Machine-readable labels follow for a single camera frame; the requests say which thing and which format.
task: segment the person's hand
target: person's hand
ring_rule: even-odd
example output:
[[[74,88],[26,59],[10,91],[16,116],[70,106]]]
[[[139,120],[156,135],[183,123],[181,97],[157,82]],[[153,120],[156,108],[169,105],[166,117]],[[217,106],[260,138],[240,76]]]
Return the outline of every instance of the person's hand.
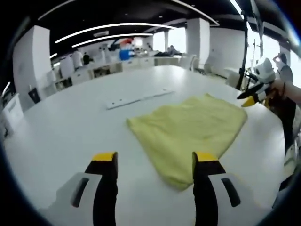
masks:
[[[284,82],[281,79],[275,79],[271,84],[271,88],[276,89],[281,96],[283,95],[283,86]]]

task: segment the window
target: window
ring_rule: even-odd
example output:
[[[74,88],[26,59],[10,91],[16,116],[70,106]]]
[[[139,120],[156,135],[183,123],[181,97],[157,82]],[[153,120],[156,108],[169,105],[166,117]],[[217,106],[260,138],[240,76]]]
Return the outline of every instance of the window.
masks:
[[[297,54],[291,51],[291,70],[293,72],[293,84],[301,88],[300,76],[301,60]]]
[[[260,38],[257,32],[248,31],[248,49],[246,55],[246,68],[255,66],[260,58]]]
[[[171,45],[181,53],[186,53],[186,29],[184,27],[168,31],[168,46]]]
[[[137,47],[141,47],[142,46],[142,38],[134,38],[134,44]]]
[[[155,33],[153,36],[153,49],[160,52],[165,52],[165,37],[164,32]]]
[[[279,42],[266,35],[263,35],[262,41],[263,56],[270,59],[274,71],[276,71],[276,63],[273,58],[280,52]],[[257,32],[248,32],[248,44],[246,67],[255,66],[256,60],[260,58],[260,38]]]
[[[275,39],[272,39],[266,35],[262,37],[263,40],[263,56],[267,57],[274,68],[274,71],[277,71],[276,63],[273,61],[273,58],[277,56],[280,52],[279,42]]]

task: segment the person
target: person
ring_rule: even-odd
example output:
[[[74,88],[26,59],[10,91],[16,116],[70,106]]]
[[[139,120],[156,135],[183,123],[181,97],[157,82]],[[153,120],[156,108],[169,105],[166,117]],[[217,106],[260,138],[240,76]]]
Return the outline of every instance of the person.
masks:
[[[273,58],[276,63],[277,72],[276,78],[280,78],[282,81],[290,81],[293,83],[293,72],[289,65],[287,65],[287,58],[284,53],[279,53]]]
[[[153,49],[152,49],[150,43],[146,43],[146,45],[147,45],[148,51],[153,51]]]
[[[72,54],[72,60],[75,70],[83,66],[83,55],[78,49]]]
[[[282,79],[275,79],[271,85],[281,96],[290,98],[297,104],[301,104],[301,88],[294,86],[292,82],[286,82]]]
[[[292,82],[281,79],[276,79],[271,84],[271,88],[277,92],[269,100],[270,110],[282,121],[286,152],[293,143],[293,121],[296,105],[301,103],[301,89],[294,86]]]
[[[173,45],[171,45],[169,47],[168,53],[169,53],[169,55],[173,56],[173,55],[179,54],[180,52],[178,50],[176,50]]]
[[[87,53],[85,53],[83,56],[84,65],[88,65],[90,63],[90,61],[92,61],[92,59],[90,58],[90,56]]]

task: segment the white workbench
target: white workbench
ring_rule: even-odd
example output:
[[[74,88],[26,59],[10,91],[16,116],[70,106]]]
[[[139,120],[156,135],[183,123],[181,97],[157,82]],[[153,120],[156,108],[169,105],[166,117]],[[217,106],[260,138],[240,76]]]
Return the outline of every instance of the white workbench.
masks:
[[[162,88],[176,92],[106,110],[109,100]],[[193,225],[192,186],[178,192],[162,181],[126,126],[126,118],[205,93],[242,103],[236,100],[239,91],[177,66],[112,74],[65,89],[26,111],[18,130],[6,140],[12,171],[33,205],[46,208],[58,188],[76,172],[85,171],[93,155],[117,151],[117,225]],[[253,190],[258,203],[271,207],[284,175],[282,124],[261,104],[246,112],[245,125],[220,162]]]

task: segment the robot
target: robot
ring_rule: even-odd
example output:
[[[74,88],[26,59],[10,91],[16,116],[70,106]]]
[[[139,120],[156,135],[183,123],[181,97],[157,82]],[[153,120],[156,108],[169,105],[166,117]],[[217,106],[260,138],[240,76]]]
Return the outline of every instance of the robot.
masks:
[[[237,97],[237,99],[247,98],[242,107],[249,107],[257,102],[261,103],[275,91],[271,88],[271,84],[276,79],[276,75],[273,71],[272,63],[268,58],[261,58],[258,64],[246,76],[253,79],[256,83]]]
[[[195,226],[253,226],[271,211],[257,204],[248,186],[226,173],[214,156],[194,152],[192,162]],[[98,154],[40,212],[55,226],[116,226],[117,175],[117,153]]]

